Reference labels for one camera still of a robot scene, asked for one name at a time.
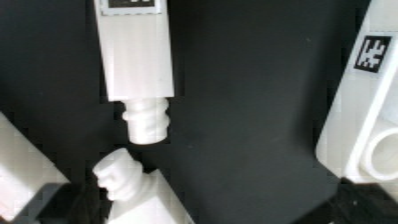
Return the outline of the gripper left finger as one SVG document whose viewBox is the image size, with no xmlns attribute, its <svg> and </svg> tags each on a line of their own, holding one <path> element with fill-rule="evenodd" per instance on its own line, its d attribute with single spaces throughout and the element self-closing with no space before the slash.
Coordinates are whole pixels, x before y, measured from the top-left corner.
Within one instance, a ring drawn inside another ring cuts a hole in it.
<svg viewBox="0 0 398 224">
<path fill-rule="evenodd" d="M 106 224 L 100 190 L 82 184 L 49 183 L 11 224 Z"/>
</svg>

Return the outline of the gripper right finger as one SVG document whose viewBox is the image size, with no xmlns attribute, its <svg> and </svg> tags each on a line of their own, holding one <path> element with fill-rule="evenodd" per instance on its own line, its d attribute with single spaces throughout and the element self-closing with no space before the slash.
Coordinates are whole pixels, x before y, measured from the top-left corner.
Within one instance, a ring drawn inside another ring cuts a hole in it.
<svg viewBox="0 0 398 224">
<path fill-rule="evenodd" d="M 335 196 L 296 224 L 398 224 L 398 201 L 377 183 L 344 178 Z"/>
</svg>

